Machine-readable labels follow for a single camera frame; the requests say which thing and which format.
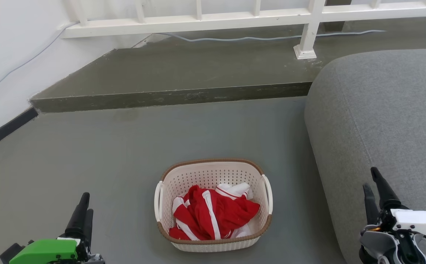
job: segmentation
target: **white metal railing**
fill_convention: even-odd
[[[137,19],[88,21],[81,1],[72,0],[80,23],[67,28],[62,38],[304,24],[301,42],[294,47],[298,59],[316,58],[313,46],[321,22],[426,17],[426,0],[403,3],[381,3],[381,0],[372,0],[367,5],[331,6],[325,6],[325,0],[310,0],[308,8],[285,10],[260,10],[261,0],[254,0],[252,12],[221,14],[203,14],[201,0],[196,0],[196,15],[164,17],[145,17],[141,0],[133,0]]]

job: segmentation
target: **robotic arm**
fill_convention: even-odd
[[[402,205],[376,167],[372,180],[379,192],[378,210],[374,194],[364,184],[367,226],[361,232],[359,257],[363,264],[426,264],[418,243],[426,241],[426,211],[413,211]]]
[[[3,264],[105,264],[100,254],[91,253],[94,210],[88,209],[89,197],[82,194],[64,234],[30,240],[26,247],[15,243],[0,255]]]

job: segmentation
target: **red and white jacket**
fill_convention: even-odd
[[[183,197],[176,197],[172,212],[176,226],[169,235],[184,240],[213,240],[251,235],[247,223],[257,214],[260,205],[253,198],[250,186],[219,184],[213,189],[192,186]]]

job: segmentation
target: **sofa seam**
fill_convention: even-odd
[[[337,81],[338,81],[338,84],[339,84],[337,89],[340,89],[340,91],[342,92],[342,95],[343,95],[343,103],[345,105],[344,106],[345,110],[347,110],[347,112],[349,114],[350,120],[352,121],[353,126],[354,126],[353,130],[354,130],[354,132],[355,132],[355,134],[356,134],[356,136],[357,136],[357,138],[359,140],[360,146],[364,150],[364,154],[365,154],[365,156],[367,158],[367,162],[369,162],[369,165],[371,166],[372,165],[371,156],[370,156],[369,151],[368,151],[368,149],[366,147],[366,144],[364,143],[364,141],[363,141],[363,139],[361,137],[361,134],[360,134],[358,126],[357,126],[357,123],[356,123],[356,121],[355,121],[355,119],[353,117],[352,111],[350,110],[350,107],[349,107],[349,104],[348,104],[348,100],[347,100],[347,96],[345,95],[345,91],[343,89],[343,85],[342,85],[342,82],[340,80],[340,76],[337,73],[336,67],[334,67],[334,73],[335,73],[335,75],[337,77]]]

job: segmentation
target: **concrete floor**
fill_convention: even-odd
[[[304,105],[293,97],[40,115],[0,142],[0,254],[59,236],[89,191],[92,249],[108,264],[343,264]],[[159,234],[154,189],[170,165],[218,157],[263,168],[272,224],[248,249],[181,252]]]
[[[336,58],[377,50],[426,48],[426,17],[351,21],[345,22],[343,29],[365,30],[386,32],[318,37],[314,45],[317,59],[311,60],[295,58],[293,46],[299,43],[298,38],[191,43],[170,37],[141,48],[110,52],[31,101],[43,112],[62,112],[229,100],[234,89],[206,90],[312,82],[322,67]],[[301,35],[302,25],[178,34],[190,39],[282,37]],[[258,89],[247,87],[250,93]]]

